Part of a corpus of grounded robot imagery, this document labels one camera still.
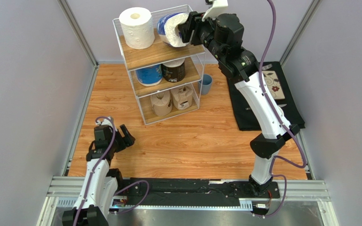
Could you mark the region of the brown paper roll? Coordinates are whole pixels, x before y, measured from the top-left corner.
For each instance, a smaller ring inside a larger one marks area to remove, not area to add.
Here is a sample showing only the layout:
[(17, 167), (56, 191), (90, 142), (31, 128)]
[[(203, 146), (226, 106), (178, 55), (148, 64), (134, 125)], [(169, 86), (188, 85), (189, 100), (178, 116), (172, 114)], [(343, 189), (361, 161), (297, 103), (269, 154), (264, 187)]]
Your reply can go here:
[(172, 97), (169, 90), (150, 96), (153, 113), (157, 116), (166, 116), (173, 109)]
[(170, 90), (173, 105), (178, 110), (185, 110), (192, 106), (193, 88), (191, 86), (181, 86)]

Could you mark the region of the blue white roll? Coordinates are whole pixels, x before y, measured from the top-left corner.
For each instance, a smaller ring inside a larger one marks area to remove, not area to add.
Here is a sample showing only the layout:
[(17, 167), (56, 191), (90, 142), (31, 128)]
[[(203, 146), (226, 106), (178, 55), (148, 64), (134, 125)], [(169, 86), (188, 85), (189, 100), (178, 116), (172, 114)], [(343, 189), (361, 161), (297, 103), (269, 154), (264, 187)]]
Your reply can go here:
[(187, 43), (182, 41), (178, 25), (184, 24), (188, 16), (187, 13), (173, 13), (160, 18), (156, 29), (161, 41), (174, 48), (187, 46)]

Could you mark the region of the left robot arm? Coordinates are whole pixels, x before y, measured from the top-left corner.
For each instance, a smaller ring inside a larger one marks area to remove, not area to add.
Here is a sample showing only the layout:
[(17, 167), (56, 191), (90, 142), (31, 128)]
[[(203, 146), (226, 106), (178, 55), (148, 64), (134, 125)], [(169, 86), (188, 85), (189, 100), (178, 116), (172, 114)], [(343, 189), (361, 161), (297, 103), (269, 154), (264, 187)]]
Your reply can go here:
[(96, 126), (94, 137), (86, 155), (87, 174), (80, 195), (62, 216), (65, 226), (107, 226), (113, 196), (123, 187), (120, 170), (112, 169), (110, 163), (114, 154), (132, 146), (135, 138), (125, 125), (113, 129), (108, 124)]

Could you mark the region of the white wire wooden shelf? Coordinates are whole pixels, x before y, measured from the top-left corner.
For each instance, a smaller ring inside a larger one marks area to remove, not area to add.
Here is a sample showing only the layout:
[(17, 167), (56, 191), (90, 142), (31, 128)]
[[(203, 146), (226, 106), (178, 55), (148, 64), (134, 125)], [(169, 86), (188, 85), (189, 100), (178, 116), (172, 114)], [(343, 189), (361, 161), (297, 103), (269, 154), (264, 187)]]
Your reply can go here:
[[(155, 33), (155, 40), (152, 46), (146, 49), (132, 49), (125, 42), (124, 32), (118, 18), (113, 19), (113, 25), (144, 124), (153, 124), (200, 108), (201, 89), (198, 86), (198, 82), (203, 78), (206, 59), (203, 47), (187, 45), (182, 48), (173, 48), (162, 42), (158, 33)], [(161, 80), (157, 85), (148, 87), (138, 82), (137, 70), (178, 59), (185, 60), (186, 76), (182, 81), (171, 83)], [(173, 107), (172, 111), (165, 116), (154, 114), (150, 101), (151, 96), (162, 94), (167, 90), (170, 91), (180, 86), (189, 86), (193, 89), (193, 99), (189, 107), (183, 110)]]

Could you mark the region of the black paper roll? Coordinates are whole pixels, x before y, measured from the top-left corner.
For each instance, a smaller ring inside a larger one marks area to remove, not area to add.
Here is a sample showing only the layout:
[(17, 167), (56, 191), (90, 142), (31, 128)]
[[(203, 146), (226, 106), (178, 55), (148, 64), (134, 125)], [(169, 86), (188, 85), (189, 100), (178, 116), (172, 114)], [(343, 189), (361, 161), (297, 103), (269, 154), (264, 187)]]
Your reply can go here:
[(163, 78), (168, 82), (180, 82), (185, 78), (185, 58), (161, 64)]

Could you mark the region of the brown paper roll front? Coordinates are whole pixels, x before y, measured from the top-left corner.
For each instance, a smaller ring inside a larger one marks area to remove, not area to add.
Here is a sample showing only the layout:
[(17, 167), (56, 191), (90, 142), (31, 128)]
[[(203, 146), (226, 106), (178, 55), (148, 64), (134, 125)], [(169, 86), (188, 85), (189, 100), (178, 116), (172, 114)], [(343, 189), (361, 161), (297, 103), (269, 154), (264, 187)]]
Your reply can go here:
[(185, 110), (192, 106), (193, 88), (191, 86), (181, 86), (170, 90), (173, 105), (178, 110)]

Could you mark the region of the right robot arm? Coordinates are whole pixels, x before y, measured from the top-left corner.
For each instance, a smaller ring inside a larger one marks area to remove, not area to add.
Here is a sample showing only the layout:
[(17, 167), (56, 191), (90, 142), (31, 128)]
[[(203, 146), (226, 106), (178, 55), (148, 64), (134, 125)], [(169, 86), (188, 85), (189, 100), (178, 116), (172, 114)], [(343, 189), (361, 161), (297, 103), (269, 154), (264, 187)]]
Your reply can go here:
[(250, 142), (255, 163), (249, 189), (256, 195), (265, 193), (273, 179), (275, 156), (300, 131), (299, 126), (291, 124), (277, 106), (256, 57), (242, 47), (244, 26), (236, 14), (205, 19), (203, 13), (193, 11), (178, 29), (184, 43), (203, 45), (215, 57), (223, 75), (243, 95), (258, 120), (262, 132)]

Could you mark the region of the blue patterned roll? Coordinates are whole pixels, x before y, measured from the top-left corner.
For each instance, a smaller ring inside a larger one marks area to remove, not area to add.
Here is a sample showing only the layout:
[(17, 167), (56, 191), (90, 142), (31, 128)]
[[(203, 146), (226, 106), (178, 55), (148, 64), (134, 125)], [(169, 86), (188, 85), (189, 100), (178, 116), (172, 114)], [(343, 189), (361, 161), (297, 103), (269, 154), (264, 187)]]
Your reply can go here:
[(136, 70), (138, 82), (143, 86), (155, 86), (159, 84), (162, 79), (161, 65), (154, 65)]

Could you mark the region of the plain white paper roll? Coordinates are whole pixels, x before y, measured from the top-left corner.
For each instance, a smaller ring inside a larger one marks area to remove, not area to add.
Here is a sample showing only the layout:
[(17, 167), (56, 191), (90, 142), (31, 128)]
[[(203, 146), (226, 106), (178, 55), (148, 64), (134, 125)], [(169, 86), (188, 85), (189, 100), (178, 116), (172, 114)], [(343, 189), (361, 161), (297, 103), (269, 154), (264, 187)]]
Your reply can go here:
[(124, 10), (119, 21), (126, 44), (133, 49), (149, 48), (154, 40), (154, 28), (151, 12), (142, 7)]

